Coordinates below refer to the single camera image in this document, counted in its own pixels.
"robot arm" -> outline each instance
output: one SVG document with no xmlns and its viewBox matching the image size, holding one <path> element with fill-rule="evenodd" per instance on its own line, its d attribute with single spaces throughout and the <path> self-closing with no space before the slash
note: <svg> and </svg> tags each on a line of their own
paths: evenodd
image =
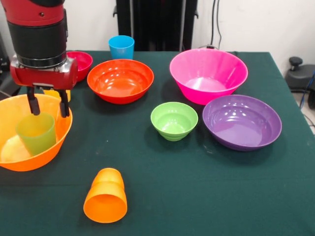
<svg viewBox="0 0 315 236">
<path fill-rule="evenodd" d="M 61 97 L 62 116 L 69 116 L 65 90 L 76 83 L 77 63 L 66 56 L 64 0 L 0 1 L 16 52 L 11 75 L 16 84 L 27 87 L 31 112 L 40 113 L 34 88 L 54 89 Z"/>
</svg>

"bowl rim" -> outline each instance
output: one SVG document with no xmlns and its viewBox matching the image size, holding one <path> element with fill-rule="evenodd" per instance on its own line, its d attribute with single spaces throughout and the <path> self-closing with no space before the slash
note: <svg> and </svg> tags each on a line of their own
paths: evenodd
<svg viewBox="0 0 315 236">
<path fill-rule="evenodd" d="M 151 74 L 151 77 L 152 77 L 152 80 L 150 81 L 150 83 L 148 84 L 148 86 L 146 86 L 143 90 L 141 90 L 141 91 L 138 92 L 138 93 L 135 93 L 135 94 L 132 94 L 132 95 L 128 95 L 128 96 L 109 96 L 109 95 L 106 95 L 106 94 L 102 94 L 102 93 L 100 93 L 100 92 L 97 92 L 94 88 L 92 88 L 92 86 L 91 86 L 91 84 L 90 84 L 91 73 L 92 73 L 95 69 L 101 67 L 101 66 L 104 65 L 104 64 L 107 64 L 107 63 L 110 62 L 110 61 L 132 61 L 132 62 L 136 62 L 137 64 L 141 64 L 141 65 L 143 65 L 143 66 L 145 66 L 145 67 L 147 67 L 147 68 L 149 69 L 150 74 Z M 133 97 L 133 96 L 140 95 L 140 94 L 142 94 L 143 92 L 147 91 L 147 90 L 151 87 L 151 85 L 153 84 L 153 81 L 154 81 L 154 73 L 153 73 L 153 70 L 152 70 L 148 65 L 146 65 L 145 63 L 142 63 L 142 62 L 140 62 L 140 61 L 138 61 L 138 60 L 132 60 L 132 59 L 113 59 L 113 60 L 104 61 L 104 62 L 102 62 L 102 63 L 96 65 L 95 67 L 93 67 L 93 69 L 90 70 L 90 72 L 88 73 L 88 76 L 87 76 L 88 86 L 90 87 L 90 89 L 91 89 L 94 93 L 99 94 L 99 95 L 101 95 L 101 96 L 114 97 L 114 98 L 127 98 L 127 97 Z"/>
<path fill-rule="evenodd" d="M 194 88 L 191 88 L 191 87 L 188 87 L 186 86 L 185 84 L 181 83 L 178 79 L 175 78 L 175 76 L 173 75 L 173 72 L 172 72 L 172 64 L 174 63 L 174 60 L 179 57 L 179 56 L 182 56 L 186 53 L 189 53 L 190 51 L 208 51 L 208 52 L 215 52 L 215 53 L 222 53 L 222 54 L 226 54 L 226 55 L 229 55 L 229 57 L 233 57 L 233 58 L 236 58 L 243 66 L 244 68 L 246 69 L 246 76 L 244 76 L 244 79 L 236 86 L 234 87 L 231 87 L 231 88 L 227 88 L 227 89 L 224 89 L 224 90 L 216 90 L 216 91 L 202 91 L 202 90 L 198 90 L 198 89 L 194 89 Z M 228 53 L 228 52 L 225 52 L 225 51 L 221 51 L 221 50 L 217 50 L 217 49 L 210 49 L 210 48 L 195 48 L 195 49 L 190 49 L 190 50 L 186 50 L 184 52 L 181 52 L 181 53 L 178 53 L 173 59 L 172 61 L 170 62 L 170 65 L 169 65 L 169 70 L 170 70 L 170 73 L 172 75 L 172 77 L 174 78 L 174 80 L 179 83 L 180 85 L 186 87 L 186 88 L 189 88 L 191 90 L 194 90 L 194 91 L 197 91 L 197 92 L 211 92 L 211 93 L 218 93 L 218 92 L 227 92 L 227 91 L 231 91 L 231 90 L 234 90 L 234 89 L 237 89 L 238 87 L 240 87 L 248 78 L 248 68 L 246 66 L 246 64 L 240 59 L 238 58 L 237 56 L 231 54 L 231 53 Z"/>
<path fill-rule="evenodd" d="M 89 65 L 88 66 L 85 66 L 83 69 L 79 69 L 78 68 L 78 72 L 81 72 L 81 71 L 83 71 L 83 70 L 86 70 L 86 69 L 88 69 L 88 68 L 90 68 L 91 66 L 92 66 L 92 64 L 93 64 L 93 57 L 90 55 L 90 54 L 88 54 L 88 53 L 86 53 L 86 52 L 82 52 L 82 51 L 67 51 L 67 56 L 68 56 L 68 53 L 75 53 L 75 54 L 85 54 L 85 55 L 87 55 L 90 59 L 91 59 L 91 61 L 89 62 Z"/>
<path fill-rule="evenodd" d="M 226 97 L 245 97 L 245 98 L 249 98 L 251 100 L 255 100 L 257 102 L 259 102 L 260 104 L 263 104 L 265 105 L 269 110 L 272 111 L 272 113 L 274 113 L 275 117 L 277 117 L 277 120 L 280 122 L 280 128 L 279 128 L 279 131 L 278 131 L 278 134 L 269 142 L 267 143 L 264 143 L 264 144 L 260 144 L 260 145 L 240 145 L 240 144 L 235 144 L 235 143 L 232 143 L 232 142 L 229 142 L 221 137 L 219 137 L 205 122 L 205 110 L 207 109 L 208 106 L 210 106 L 210 104 L 214 101 L 216 101 L 217 99 L 223 99 L 223 98 L 226 98 Z M 244 148 L 262 148 L 262 147 L 265 147 L 267 145 L 270 145 L 271 143 L 273 143 L 275 140 L 278 139 L 278 137 L 281 135 L 281 132 L 282 132 L 282 121 L 281 121 L 281 118 L 280 116 L 278 115 L 278 113 L 270 106 L 268 105 L 267 103 L 257 99 L 257 98 L 254 98 L 254 97 L 251 97 L 251 96 L 247 96 L 247 95 L 241 95 L 241 94 L 232 94 L 232 95 L 227 95 L 227 96 L 221 96 L 221 97 L 218 97 L 212 101 L 210 101 L 204 108 L 203 108 L 203 111 L 202 111 L 202 120 L 203 120 L 203 123 L 205 124 L 205 126 L 208 128 L 208 130 L 211 132 L 211 134 L 213 134 L 216 138 L 220 138 L 221 140 L 223 140 L 224 142 L 228 143 L 228 144 L 231 144 L 231 145 L 234 145 L 234 146 L 237 146 L 237 147 L 244 147 Z"/>
<path fill-rule="evenodd" d="M 45 94 L 41 94 L 41 93 L 36 93 L 35 95 L 36 95 L 36 97 L 38 97 L 38 96 L 39 96 L 39 97 L 41 97 L 41 96 L 49 96 L 49 95 L 45 95 Z M 21 94 L 21 95 L 13 96 L 13 97 L 6 98 L 6 99 L 0 101 L 0 104 L 1 104 L 3 101 L 5 101 L 5 100 L 13 100 L 13 99 L 16 98 L 16 97 L 23 97 L 23 96 L 27 97 L 26 94 Z M 59 99 L 58 99 L 58 98 L 53 97 L 53 96 L 49 96 L 49 97 L 52 98 L 53 100 L 56 100 L 56 101 L 59 103 Z M 59 143 L 60 143 L 62 140 L 65 140 L 65 137 L 66 137 L 67 134 L 69 133 L 70 128 L 71 128 L 71 126 L 72 126 L 73 115 L 72 115 L 72 111 L 71 111 L 70 107 L 69 107 L 69 112 L 70 112 L 70 116 L 69 116 L 69 117 L 70 117 L 70 125 L 69 125 L 69 128 L 67 129 L 67 131 L 65 132 L 65 134 L 64 134 L 53 146 L 51 146 L 49 149 L 47 149 L 47 150 L 45 150 L 45 151 L 43 151 L 43 152 L 41 152 L 41 153 L 39 153 L 39 154 L 37 154 L 37 155 L 35 155 L 35 156 L 31 156 L 31 157 L 28 158 L 28 159 L 24 159 L 24 160 L 20 160 L 20 161 L 1 161 L 1 160 L 0 160 L 0 164 L 14 164 L 14 163 L 19 163 L 19 162 L 23 162 L 23 161 L 28 161 L 28 160 L 31 160 L 31 159 L 33 159 L 33 158 L 37 158 L 37 157 L 39 157 L 39 156 L 41 156 L 41 155 L 47 153 L 48 151 L 50 151 L 51 149 L 53 149 L 55 146 L 59 145 Z"/>
<path fill-rule="evenodd" d="M 165 106 L 166 104 L 170 104 L 170 103 L 172 103 L 172 104 L 177 104 L 177 105 L 181 105 L 181 106 L 184 105 L 184 106 L 188 107 L 189 109 L 191 109 L 193 115 L 194 115 L 195 118 L 197 118 L 197 119 L 196 119 L 196 122 L 195 122 L 194 124 L 192 124 L 192 126 L 191 126 L 191 128 L 190 128 L 189 130 L 187 130 L 187 131 L 185 131 L 185 132 L 180 132 L 180 133 L 169 133 L 169 132 L 162 131 L 162 130 L 160 130 L 159 128 L 157 128 L 157 127 L 155 126 L 155 124 L 154 124 L 154 122 L 153 122 L 153 120 L 152 120 L 152 119 L 153 119 L 153 113 L 154 113 L 154 111 L 155 111 L 158 107 Z M 191 131 L 197 126 L 198 121 L 199 121 L 199 116 L 198 116 L 198 113 L 196 112 L 196 110 L 195 110 L 194 108 L 192 108 L 191 106 L 187 105 L 186 103 L 182 103 L 182 102 L 164 102 L 164 103 L 161 103 L 161 104 L 157 105 L 157 106 L 151 111 L 150 120 L 151 120 L 151 124 L 154 126 L 154 128 L 155 128 L 156 130 L 158 130 L 158 131 L 160 131 L 160 132 L 163 132 L 163 133 L 165 133 L 165 134 L 179 135 L 179 134 L 186 134 L 186 133 L 191 132 Z"/>
</svg>

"yellow cup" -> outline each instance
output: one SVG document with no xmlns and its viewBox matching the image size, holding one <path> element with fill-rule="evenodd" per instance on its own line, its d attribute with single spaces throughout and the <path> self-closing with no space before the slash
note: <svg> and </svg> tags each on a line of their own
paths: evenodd
<svg viewBox="0 0 315 236">
<path fill-rule="evenodd" d="M 66 90 L 65 91 L 67 93 L 67 97 L 68 97 L 68 102 L 71 100 L 71 91 L 70 90 Z M 57 91 L 54 90 L 44 90 L 44 94 L 46 95 L 50 95 L 56 98 L 60 99 L 59 93 Z"/>
</svg>

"dark green table cover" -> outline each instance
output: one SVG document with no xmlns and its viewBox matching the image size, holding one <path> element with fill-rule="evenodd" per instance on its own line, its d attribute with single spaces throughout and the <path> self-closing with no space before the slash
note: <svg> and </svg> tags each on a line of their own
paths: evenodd
<svg viewBox="0 0 315 236">
<path fill-rule="evenodd" d="M 90 52 L 94 66 L 108 52 Z M 169 73 L 175 52 L 136 52 L 155 74 L 148 93 L 129 105 L 98 98 L 86 80 L 75 86 L 73 125 L 58 156 L 31 172 L 0 169 L 1 236 L 296 236 L 315 234 L 314 137 L 269 53 L 238 53 L 249 69 L 237 94 L 256 97 L 280 115 L 272 145 L 237 152 L 218 144 Z M 169 142 L 152 127 L 163 102 L 192 105 L 197 127 Z M 118 169 L 128 212 L 99 224 L 83 213 L 97 172 Z"/>
</svg>

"cup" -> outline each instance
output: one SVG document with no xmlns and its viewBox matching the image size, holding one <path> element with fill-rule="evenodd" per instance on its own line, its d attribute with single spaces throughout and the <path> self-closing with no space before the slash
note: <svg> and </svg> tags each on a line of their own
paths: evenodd
<svg viewBox="0 0 315 236">
<path fill-rule="evenodd" d="M 70 90 L 66 90 L 65 92 L 67 93 L 68 102 L 69 102 L 71 100 L 71 91 Z M 56 98 L 61 100 L 59 93 L 57 91 L 55 91 L 55 90 L 44 90 L 44 94 L 56 97 Z"/>
<path fill-rule="evenodd" d="M 122 175 L 113 168 L 98 172 L 83 205 L 85 215 L 98 223 L 113 223 L 127 213 Z"/>
<path fill-rule="evenodd" d="M 45 112 L 37 116 L 31 114 L 24 117 L 18 122 L 16 133 L 33 156 L 56 144 L 55 119 Z"/>
<path fill-rule="evenodd" d="M 105 168 L 100 170 L 93 180 L 92 187 L 99 182 L 114 182 L 125 189 L 123 177 L 120 172 L 113 168 Z"/>
<path fill-rule="evenodd" d="M 125 35 L 118 35 L 112 37 L 108 41 L 108 44 L 113 59 L 133 59 L 133 38 Z"/>
</svg>

